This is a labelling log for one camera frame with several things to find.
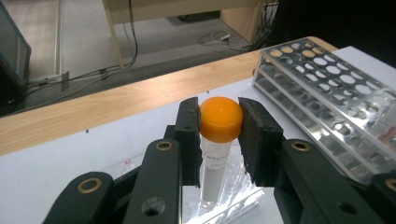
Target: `plastic tube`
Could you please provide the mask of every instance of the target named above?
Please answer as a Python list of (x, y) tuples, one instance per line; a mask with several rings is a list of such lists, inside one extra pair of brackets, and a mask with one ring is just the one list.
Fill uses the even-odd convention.
[(232, 141), (240, 134), (242, 109), (225, 97), (212, 97), (201, 104), (201, 150), (203, 151), (202, 207), (216, 206)]

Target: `orange tube cap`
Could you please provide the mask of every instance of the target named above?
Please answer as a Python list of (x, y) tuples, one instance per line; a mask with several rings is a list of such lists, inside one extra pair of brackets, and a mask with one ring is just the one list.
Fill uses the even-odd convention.
[(201, 135), (216, 143), (231, 142), (241, 133), (242, 117), (242, 109), (235, 101), (209, 98), (201, 104)]

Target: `floor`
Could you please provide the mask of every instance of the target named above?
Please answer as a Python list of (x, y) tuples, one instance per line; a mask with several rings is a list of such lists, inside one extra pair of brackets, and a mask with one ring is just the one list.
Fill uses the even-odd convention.
[[(27, 96), (9, 106), (7, 111), (14, 113), (231, 57), (250, 44), (219, 18), (219, 12), (189, 15), (186, 21), (178, 17), (138, 21), (134, 22), (137, 60), (121, 75), (104, 78), (109, 73), (103, 68), (119, 63), (102, 0), (3, 4), (32, 48)], [(128, 63), (136, 50), (131, 24), (116, 25), (115, 30)], [(226, 34), (231, 34), (228, 46), (213, 41)]]
[[(4, 5), (32, 47), (31, 83), (67, 71), (70, 77), (77, 77), (118, 64), (101, 0), (6, 0)], [(223, 30), (232, 33), (230, 46), (241, 48), (248, 44), (218, 16), (206, 13), (191, 15), (187, 21), (174, 17), (135, 22), (138, 56), (134, 66), (224, 50), (211, 40), (211, 34)], [(129, 62), (134, 54), (131, 27), (123, 24), (115, 28), (123, 59)], [(209, 46), (197, 44), (201, 37)]]

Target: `clear plastic holder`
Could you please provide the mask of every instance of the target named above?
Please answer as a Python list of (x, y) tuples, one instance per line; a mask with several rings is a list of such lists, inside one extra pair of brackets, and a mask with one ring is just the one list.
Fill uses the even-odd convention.
[[(103, 170), (114, 179), (127, 174), (140, 166), (144, 154), (121, 161)], [(205, 209), (200, 206), (200, 189), (193, 186), (183, 186), (183, 223), (230, 223), (247, 211), (254, 208), (264, 195), (262, 188), (255, 187), (250, 176), (245, 173), (240, 146), (233, 141), (224, 178), (220, 187), (217, 206)]]
[(253, 85), (349, 177), (396, 168), (396, 94), (309, 39), (262, 50)]

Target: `wooden table edge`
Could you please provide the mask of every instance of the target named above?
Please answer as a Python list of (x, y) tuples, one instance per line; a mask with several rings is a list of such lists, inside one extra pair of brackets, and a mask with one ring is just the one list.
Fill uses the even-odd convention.
[[(328, 51), (337, 50), (317, 37), (308, 38)], [(259, 54), (256, 50), (1, 118), (0, 156), (249, 78)]]

